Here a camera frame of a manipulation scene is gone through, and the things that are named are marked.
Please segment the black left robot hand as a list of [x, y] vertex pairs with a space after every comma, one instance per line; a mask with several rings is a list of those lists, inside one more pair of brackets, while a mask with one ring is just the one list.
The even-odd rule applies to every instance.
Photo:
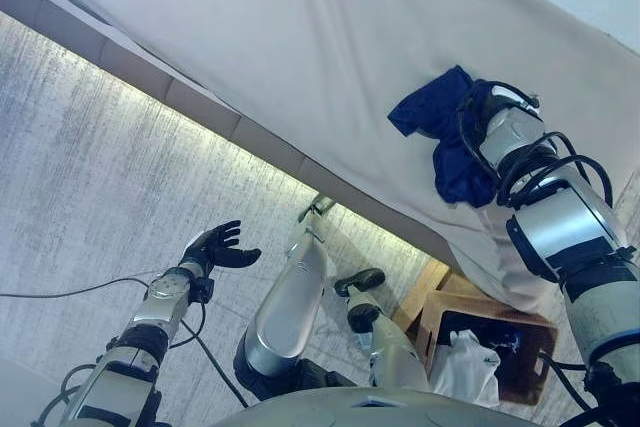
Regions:
[[195, 263], [206, 274], [215, 266], [236, 269], [253, 265], [261, 257], [262, 251], [258, 248], [237, 248], [240, 233], [240, 220], [229, 221], [204, 231], [187, 246], [180, 264]]

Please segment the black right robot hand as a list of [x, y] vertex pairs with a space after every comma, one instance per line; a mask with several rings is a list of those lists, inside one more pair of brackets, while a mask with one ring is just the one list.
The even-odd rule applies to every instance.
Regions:
[[463, 94], [456, 108], [456, 115], [467, 121], [489, 121], [497, 112], [492, 100], [494, 96], [492, 90], [496, 86], [496, 81], [483, 79], [474, 81]]

